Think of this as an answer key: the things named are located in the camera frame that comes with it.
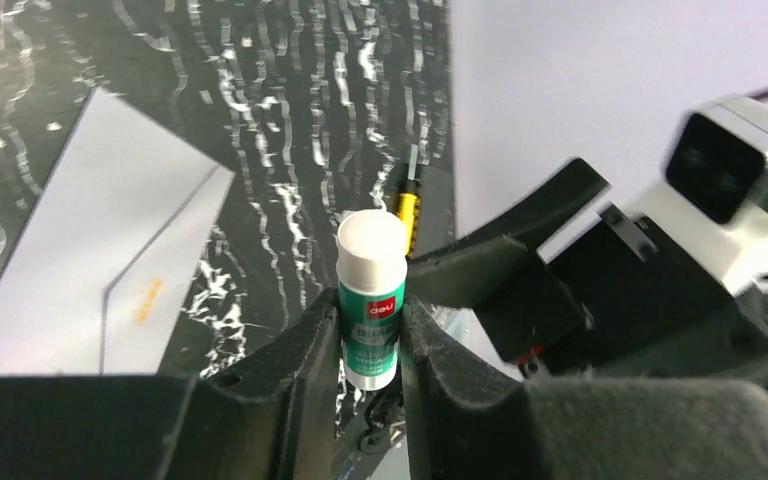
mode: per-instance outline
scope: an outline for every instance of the table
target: table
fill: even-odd
[[[237,174],[160,368],[215,374],[335,284],[340,212],[384,205],[410,145],[451,172],[446,25],[441,0],[0,0],[0,272],[84,99],[115,92]],[[261,168],[287,156],[289,199]]]

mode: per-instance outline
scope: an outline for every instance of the screwdriver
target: screwdriver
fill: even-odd
[[[411,145],[408,178],[399,194],[399,218],[408,231],[408,243],[405,245],[405,255],[413,256],[416,246],[416,232],[419,227],[419,166],[417,165],[418,147]]]

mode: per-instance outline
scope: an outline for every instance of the white bottle bottom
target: white bottle bottom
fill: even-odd
[[[355,388],[357,388],[358,390],[365,390],[368,392],[381,390],[382,388],[386,387],[387,385],[390,384],[390,382],[393,381],[393,378],[396,376],[398,363],[399,362],[397,358],[396,364],[394,364],[393,368],[391,368],[390,370],[387,370],[381,375],[378,375],[375,377],[367,377],[365,375],[360,375],[353,372],[352,369],[349,368],[348,362],[344,362],[346,380],[348,380],[349,383],[354,385]]]

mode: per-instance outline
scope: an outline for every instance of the orange mark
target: orange mark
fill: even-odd
[[[151,282],[151,288],[145,292],[145,301],[142,307],[137,311],[136,323],[138,327],[141,327],[148,322],[148,317],[151,315],[151,310],[154,308],[154,300],[163,291],[163,281],[154,280]]]

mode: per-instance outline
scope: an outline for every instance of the yellow handle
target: yellow handle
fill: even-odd
[[[410,255],[413,250],[414,237],[416,235],[416,220],[419,213],[419,197],[412,193],[403,193],[399,195],[399,218],[408,231],[408,241],[405,245],[405,255]]]

